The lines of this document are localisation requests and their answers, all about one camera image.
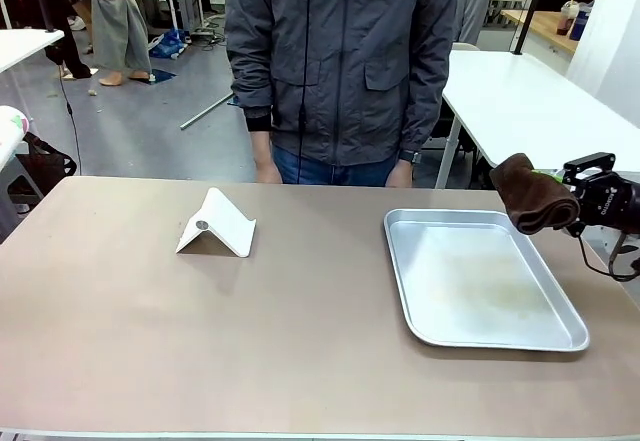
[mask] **robotic arm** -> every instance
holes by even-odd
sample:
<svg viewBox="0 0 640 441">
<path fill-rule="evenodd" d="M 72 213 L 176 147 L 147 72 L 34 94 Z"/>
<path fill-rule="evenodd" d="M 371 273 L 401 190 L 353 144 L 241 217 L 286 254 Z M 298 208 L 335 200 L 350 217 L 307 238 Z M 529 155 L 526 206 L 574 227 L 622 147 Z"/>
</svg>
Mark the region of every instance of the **robotic arm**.
<svg viewBox="0 0 640 441">
<path fill-rule="evenodd" d="M 619 282 L 640 277 L 640 257 L 631 263 L 632 274 L 616 274 L 614 263 L 621 255 L 638 251 L 640 244 L 640 184 L 622 178 L 613 171 L 616 157 L 597 153 L 564 165 L 562 183 L 573 188 L 572 194 L 580 204 L 580 217 L 566 229 L 580 241 L 586 265 L 600 274 Z M 589 170 L 600 171 L 584 175 Z M 608 271 L 589 265 L 581 235 L 587 226 L 603 226 L 618 236 L 610 253 Z"/>
</svg>

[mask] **hand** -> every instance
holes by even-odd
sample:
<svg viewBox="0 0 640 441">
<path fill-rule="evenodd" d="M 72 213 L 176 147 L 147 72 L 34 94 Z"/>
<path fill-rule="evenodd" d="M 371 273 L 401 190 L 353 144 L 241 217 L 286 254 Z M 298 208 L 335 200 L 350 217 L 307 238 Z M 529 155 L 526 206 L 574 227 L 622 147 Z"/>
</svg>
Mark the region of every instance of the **hand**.
<svg viewBox="0 0 640 441">
<path fill-rule="evenodd" d="M 282 184 L 282 176 L 275 163 L 256 165 L 256 182 L 263 184 Z"/>
<path fill-rule="evenodd" d="M 387 188 L 413 187 L 413 166 L 403 159 L 399 160 L 387 178 Z"/>
</svg>

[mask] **white triangular object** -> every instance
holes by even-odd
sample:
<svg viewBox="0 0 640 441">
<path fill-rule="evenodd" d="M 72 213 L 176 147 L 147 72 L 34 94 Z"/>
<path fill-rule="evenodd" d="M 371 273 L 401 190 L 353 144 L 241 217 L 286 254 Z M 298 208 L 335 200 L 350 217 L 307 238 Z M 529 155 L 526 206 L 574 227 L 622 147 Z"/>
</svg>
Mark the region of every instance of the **white triangular object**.
<svg viewBox="0 0 640 441">
<path fill-rule="evenodd" d="M 236 256 L 246 258 L 251 251 L 256 220 L 249 221 L 218 188 L 211 188 L 200 210 L 194 214 L 180 238 L 176 253 L 202 232 L 209 231 Z"/>
</svg>

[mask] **gray pants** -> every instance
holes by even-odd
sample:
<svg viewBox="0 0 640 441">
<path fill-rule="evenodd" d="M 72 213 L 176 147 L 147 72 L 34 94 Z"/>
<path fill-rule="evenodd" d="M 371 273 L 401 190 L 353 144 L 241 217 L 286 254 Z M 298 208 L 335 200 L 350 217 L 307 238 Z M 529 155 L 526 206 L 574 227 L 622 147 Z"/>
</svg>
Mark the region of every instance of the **gray pants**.
<svg viewBox="0 0 640 441">
<path fill-rule="evenodd" d="M 136 0 L 92 0 L 96 65 L 151 73 L 147 27 Z"/>
<path fill-rule="evenodd" d="M 478 44 L 488 7 L 489 0 L 458 0 L 454 25 L 456 42 Z"/>
</svg>

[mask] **metal tray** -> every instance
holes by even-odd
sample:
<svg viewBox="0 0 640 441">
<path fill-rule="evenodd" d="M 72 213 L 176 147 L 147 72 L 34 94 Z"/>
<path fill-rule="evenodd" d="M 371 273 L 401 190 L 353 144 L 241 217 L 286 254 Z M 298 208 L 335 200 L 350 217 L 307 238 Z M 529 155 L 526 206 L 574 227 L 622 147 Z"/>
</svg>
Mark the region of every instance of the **metal tray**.
<svg viewBox="0 0 640 441">
<path fill-rule="evenodd" d="M 452 347 L 582 351 L 589 332 L 528 237 L 494 211 L 389 212 L 409 329 Z"/>
</svg>

